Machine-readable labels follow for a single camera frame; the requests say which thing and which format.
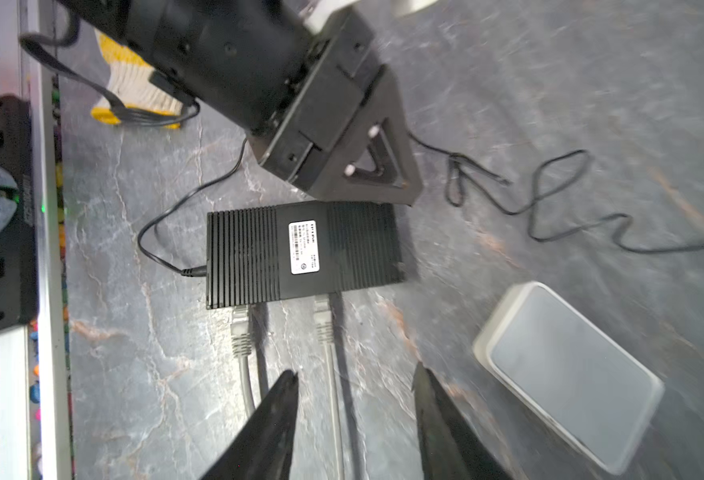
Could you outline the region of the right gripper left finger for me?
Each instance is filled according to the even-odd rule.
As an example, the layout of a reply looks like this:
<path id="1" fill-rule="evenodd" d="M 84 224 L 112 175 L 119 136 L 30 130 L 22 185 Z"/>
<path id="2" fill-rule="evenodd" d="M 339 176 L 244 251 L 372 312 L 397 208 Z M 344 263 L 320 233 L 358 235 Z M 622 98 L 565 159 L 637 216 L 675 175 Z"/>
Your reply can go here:
<path id="1" fill-rule="evenodd" d="M 298 403 L 299 376 L 285 370 L 202 479 L 288 479 Z"/>

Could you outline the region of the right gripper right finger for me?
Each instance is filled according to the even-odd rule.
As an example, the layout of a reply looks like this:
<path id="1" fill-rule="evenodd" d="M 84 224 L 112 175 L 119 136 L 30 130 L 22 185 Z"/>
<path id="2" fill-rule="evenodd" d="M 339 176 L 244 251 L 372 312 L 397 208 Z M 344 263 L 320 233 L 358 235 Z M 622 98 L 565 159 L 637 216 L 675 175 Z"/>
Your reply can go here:
<path id="1" fill-rule="evenodd" d="M 426 479 L 508 479 L 509 473 L 480 442 L 434 373 L 414 372 L 417 433 Z"/>

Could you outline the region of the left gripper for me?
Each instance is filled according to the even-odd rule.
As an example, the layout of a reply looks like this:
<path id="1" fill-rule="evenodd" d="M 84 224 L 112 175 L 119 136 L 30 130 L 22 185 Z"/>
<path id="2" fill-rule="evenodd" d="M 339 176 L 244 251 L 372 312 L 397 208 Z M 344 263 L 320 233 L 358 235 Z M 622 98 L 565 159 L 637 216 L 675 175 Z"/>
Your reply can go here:
<path id="1" fill-rule="evenodd" d="M 247 135 L 259 165 L 321 201 L 413 205 L 423 190 L 396 76 L 353 6 L 331 14 L 285 108 Z"/>

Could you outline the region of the black network switch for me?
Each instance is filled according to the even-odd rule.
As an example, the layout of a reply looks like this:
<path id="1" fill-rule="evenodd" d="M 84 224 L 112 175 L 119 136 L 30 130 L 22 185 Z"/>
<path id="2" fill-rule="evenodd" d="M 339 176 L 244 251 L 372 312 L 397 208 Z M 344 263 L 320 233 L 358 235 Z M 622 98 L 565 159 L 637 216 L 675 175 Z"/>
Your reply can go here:
<path id="1" fill-rule="evenodd" d="M 206 306 L 268 303 L 400 283 L 391 204 L 306 201 L 207 216 Z"/>

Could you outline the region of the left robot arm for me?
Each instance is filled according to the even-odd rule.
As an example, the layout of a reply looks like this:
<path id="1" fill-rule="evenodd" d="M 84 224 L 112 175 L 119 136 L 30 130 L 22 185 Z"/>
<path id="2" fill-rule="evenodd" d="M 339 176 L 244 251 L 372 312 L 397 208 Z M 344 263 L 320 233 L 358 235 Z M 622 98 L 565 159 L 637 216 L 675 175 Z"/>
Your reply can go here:
<path id="1" fill-rule="evenodd" d="M 312 26 L 280 1 L 70 1 L 60 38 L 28 33 L 22 49 L 51 71 L 52 54 L 87 22 L 129 48 L 149 80 L 184 111 L 127 105 L 104 90 L 111 112 L 134 125 L 166 126 L 208 105 L 243 128 L 260 166 L 321 201 L 410 205 L 423 182 L 409 143 L 393 70 L 349 2 Z"/>

